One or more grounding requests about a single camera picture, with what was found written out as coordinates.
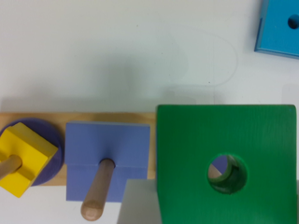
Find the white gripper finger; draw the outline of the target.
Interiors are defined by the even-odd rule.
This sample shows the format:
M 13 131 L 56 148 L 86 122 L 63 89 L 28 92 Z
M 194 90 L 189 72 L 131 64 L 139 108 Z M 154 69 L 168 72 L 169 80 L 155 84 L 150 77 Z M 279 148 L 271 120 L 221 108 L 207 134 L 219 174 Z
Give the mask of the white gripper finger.
M 154 179 L 129 179 L 117 224 L 162 224 Z

